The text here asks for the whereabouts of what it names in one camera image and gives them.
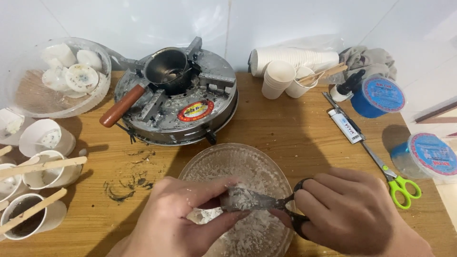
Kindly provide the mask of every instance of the gray cloth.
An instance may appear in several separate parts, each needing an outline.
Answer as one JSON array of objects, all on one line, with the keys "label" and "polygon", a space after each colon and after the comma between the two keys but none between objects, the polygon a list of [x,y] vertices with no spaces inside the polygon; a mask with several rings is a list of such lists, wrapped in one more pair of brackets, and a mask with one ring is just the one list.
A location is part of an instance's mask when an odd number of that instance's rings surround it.
[{"label": "gray cloth", "polygon": [[348,66],[348,69],[343,71],[345,80],[361,69],[366,71],[363,79],[374,74],[380,74],[393,80],[397,78],[397,68],[394,66],[395,61],[382,48],[370,50],[366,46],[348,48],[340,53],[340,63],[345,63]]}]

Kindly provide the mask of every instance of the blue plastic container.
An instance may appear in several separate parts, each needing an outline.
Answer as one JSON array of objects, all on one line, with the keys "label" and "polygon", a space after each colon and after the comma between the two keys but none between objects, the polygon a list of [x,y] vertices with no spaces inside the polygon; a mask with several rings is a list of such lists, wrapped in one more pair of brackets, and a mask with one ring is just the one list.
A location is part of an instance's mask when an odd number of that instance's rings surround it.
[{"label": "blue plastic container", "polygon": [[457,180],[457,157],[436,135],[418,133],[394,147],[390,154],[395,167],[409,178]]},{"label": "blue plastic container", "polygon": [[362,82],[361,89],[351,98],[352,107],[366,118],[377,118],[389,112],[399,112],[406,98],[395,81],[373,75]]}]

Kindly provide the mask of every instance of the white lighter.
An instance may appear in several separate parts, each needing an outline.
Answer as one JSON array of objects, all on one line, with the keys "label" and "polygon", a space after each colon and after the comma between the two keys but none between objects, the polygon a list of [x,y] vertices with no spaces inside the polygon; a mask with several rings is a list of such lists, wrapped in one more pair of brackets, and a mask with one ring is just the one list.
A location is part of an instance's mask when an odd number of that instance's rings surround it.
[{"label": "white lighter", "polygon": [[336,113],[336,110],[330,110],[328,112],[330,118],[336,123],[336,125],[340,128],[343,134],[347,137],[351,144],[355,144],[362,140],[362,137],[357,133],[357,131],[352,127],[352,125],[347,121],[341,113]]}]

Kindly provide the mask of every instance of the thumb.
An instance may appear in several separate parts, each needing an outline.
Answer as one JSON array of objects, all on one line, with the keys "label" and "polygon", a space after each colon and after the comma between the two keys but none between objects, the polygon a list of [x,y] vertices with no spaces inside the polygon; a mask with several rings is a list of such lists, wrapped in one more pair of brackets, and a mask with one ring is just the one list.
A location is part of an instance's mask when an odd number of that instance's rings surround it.
[{"label": "thumb", "polygon": [[224,212],[208,223],[199,225],[199,234],[203,236],[202,243],[208,248],[211,247],[223,233],[229,231],[239,220],[246,218],[250,213],[250,211]]}]

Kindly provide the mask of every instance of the black scissors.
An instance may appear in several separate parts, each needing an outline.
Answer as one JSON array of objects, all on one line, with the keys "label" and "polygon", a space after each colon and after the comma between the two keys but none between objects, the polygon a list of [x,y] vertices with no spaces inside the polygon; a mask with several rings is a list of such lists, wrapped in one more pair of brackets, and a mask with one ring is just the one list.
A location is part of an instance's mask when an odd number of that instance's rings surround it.
[{"label": "black scissors", "polygon": [[292,221],[293,230],[302,238],[308,238],[302,232],[302,225],[310,221],[307,216],[294,213],[287,209],[286,204],[293,201],[295,192],[302,189],[303,182],[311,178],[305,178],[298,182],[293,188],[292,194],[284,199],[276,199],[271,196],[257,193],[240,187],[229,187],[227,192],[220,196],[221,208],[233,212],[242,210],[270,210],[278,209],[284,211]]}]

